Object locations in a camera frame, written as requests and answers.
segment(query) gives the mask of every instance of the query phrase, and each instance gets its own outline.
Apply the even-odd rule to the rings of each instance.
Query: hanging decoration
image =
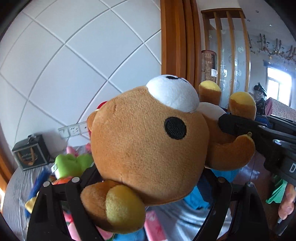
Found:
[[[296,65],[296,47],[291,45],[289,49],[285,48],[282,41],[275,40],[274,45],[270,47],[271,42],[266,40],[265,34],[259,35],[259,40],[254,41],[254,45],[251,44],[252,39],[249,37],[250,51],[254,54],[265,52],[269,57],[269,64],[274,62],[274,59],[281,59],[284,64]]]

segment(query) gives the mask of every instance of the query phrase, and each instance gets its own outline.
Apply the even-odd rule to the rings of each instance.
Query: screw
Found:
[[[46,182],[44,182],[43,183],[43,186],[46,188],[46,187],[48,187],[50,185],[50,182],[49,181],[46,181]]]
[[[72,182],[73,183],[77,183],[77,182],[79,182],[80,181],[80,178],[79,177],[74,177],[74,178],[72,178]]]
[[[277,145],[279,145],[279,146],[282,145],[281,141],[280,140],[277,140],[277,139],[274,139],[274,143],[277,144]]]
[[[223,177],[218,177],[218,182],[220,182],[220,183],[224,183],[224,182],[225,182],[225,178],[223,178]]]
[[[252,187],[254,187],[254,183],[252,183],[252,182],[247,182],[247,186],[248,186],[249,188],[252,188]]]

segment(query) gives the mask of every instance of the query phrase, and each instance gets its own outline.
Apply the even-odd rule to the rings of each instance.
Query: green cloth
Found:
[[[272,201],[276,203],[281,203],[285,193],[287,182],[278,176],[275,176],[275,180],[276,180],[275,189],[272,192],[271,197],[266,200],[268,204],[272,203]]]

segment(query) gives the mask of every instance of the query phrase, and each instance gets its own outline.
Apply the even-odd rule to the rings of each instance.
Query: black box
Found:
[[[30,135],[27,139],[19,141],[12,152],[22,170],[46,165],[50,160],[42,135]]]

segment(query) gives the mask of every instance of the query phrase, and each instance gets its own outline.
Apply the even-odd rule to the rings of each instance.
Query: wooden partition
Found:
[[[162,74],[187,79],[198,91],[201,36],[195,0],[161,0]]]
[[[217,84],[220,85],[221,75],[221,62],[222,62],[222,25],[221,25],[221,18],[227,18],[229,31],[230,31],[230,42],[231,42],[231,89],[230,94],[234,92],[234,75],[235,75],[235,51],[236,51],[236,43],[235,43],[235,35],[234,35],[234,23],[233,18],[240,18],[242,21],[242,30],[244,32],[244,42],[245,42],[245,54],[246,54],[246,80],[245,80],[245,91],[248,92],[249,90],[249,82],[250,82],[250,48],[249,48],[249,40],[248,40],[248,32],[245,23],[245,15],[241,8],[219,8],[219,9],[208,9],[203,10],[202,12],[203,22],[204,22],[204,29],[205,29],[205,46],[207,50],[211,50],[210,48],[210,40],[209,40],[209,31],[214,30],[214,28],[210,24],[210,19],[215,19],[215,27],[216,27],[216,34],[217,34]]]

